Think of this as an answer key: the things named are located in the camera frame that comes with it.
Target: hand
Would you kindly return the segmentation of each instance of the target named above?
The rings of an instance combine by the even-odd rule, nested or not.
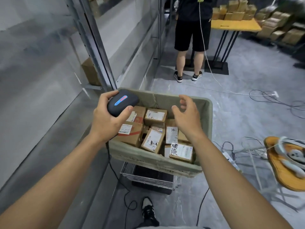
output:
[[[107,110],[107,104],[109,99],[117,93],[119,92],[112,91],[101,94],[98,105],[93,111],[93,120],[89,137],[97,143],[105,143],[113,138],[132,113],[133,107],[128,106],[118,117],[110,115]]]
[[[194,144],[196,139],[200,139],[204,135],[201,128],[200,115],[197,110],[196,104],[193,100],[186,95],[179,95],[181,109],[185,109],[185,112],[181,112],[179,108],[174,105],[172,107],[173,114],[175,116],[175,122],[186,136],[186,138]]]

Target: gray floor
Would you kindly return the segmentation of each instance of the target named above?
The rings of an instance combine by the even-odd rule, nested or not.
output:
[[[215,53],[220,36],[220,31],[212,31],[210,49],[207,52],[208,57]],[[248,96],[223,93],[228,93],[228,90],[243,94],[248,94],[252,89],[275,90],[278,92],[280,100],[285,103],[302,100],[305,94],[303,88],[305,71],[294,68],[293,65],[296,61],[290,56],[276,49],[264,47],[239,37],[228,58],[230,75],[214,75],[223,87],[214,80],[210,73],[204,73],[201,79],[193,82],[191,81],[193,74],[186,72],[183,83],[178,84],[173,79],[177,55],[173,45],[174,28],[171,29],[167,38],[160,67],[157,70],[151,90],[211,99],[213,102],[214,141],[219,144],[230,141],[234,144],[235,149],[241,149],[243,136],[252,136],[260,140],[270,135],[285,135],[296,139],[304,138],[305,121],[291,115],[287,107],[254,102]],[[256,146],[258,144],[254,141],[249,145]],[[274,177],[268,163],[259,158],[256,158],[255,162],[263,187],[274,185]],[[258,188],[254,169],[250,166],[249,156],[240,154],[237,157],[237,164],[245,177]],[[156,217],[162,226],[194,226],[200,201],[207,188],[208,184],[204,174],[200,174],[193,179],[182,178],[182,185],[171,195],[150,192],[131,186],[131,193],[126,198],[127,203],[136,200],[139,206],[135,211],[128,212],[126,228],[133,228],[141,222],[141,199],[147,195],[154,202]],[[297,211],[286,206],[280,196],[271,194],[264,196],[291,223],[293,228],[303,228],[302,225],[305,222],[305,194],[291,192],[284,188],[283,192],[299,196],[298,199],[285,198],[285,201],[295,207]],[[126,190],[121,187],[117,191],[106,228],[124,227],[125,193]],[[229,228],[211,192],[207,194],[203,203],[199,225],[212,229]]]

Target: foot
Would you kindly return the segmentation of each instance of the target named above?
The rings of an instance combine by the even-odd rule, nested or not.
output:
[[[153,208],[153,203],[149,197],[144,197],[142,202],[142,215],[144,220],[149,219],[153,222],[154,227],[159,226],[158,220],[155,218],[155,211]]]
[[[175,77],[175,79],[177,80],[178,83],[182,83],[182,76],[178,76],[178,72],[175,71],[175,73],[173,74],[173,76]]]
[[[202,76],[202,71],[199,71],[199,75],[195,75],[195,74],[194,74],[192,80],[193,80],[193,81],[196,81],[196,80],[199,79],[201,76]]]

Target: black scanner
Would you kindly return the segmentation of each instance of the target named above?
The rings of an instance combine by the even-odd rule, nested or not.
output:
[[[136,106],[139,103],[139,97],[132,92],[121,89],[119,93],[109,100],[107,109],[110,115],[117,117],[127,106]]]

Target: black shorts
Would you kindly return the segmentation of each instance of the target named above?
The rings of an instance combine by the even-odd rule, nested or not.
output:
[[[209,48],[209,40],[211,33],[211,19],[201,20],[202,35],[204,39],[205,49]],[[191,37],[193,35],[193,50],[204,51],[202,35],[200,30],[200,21],[184,22],[177,20],[176,25],[175,49],[178,51],[187,51],[190,46]]]

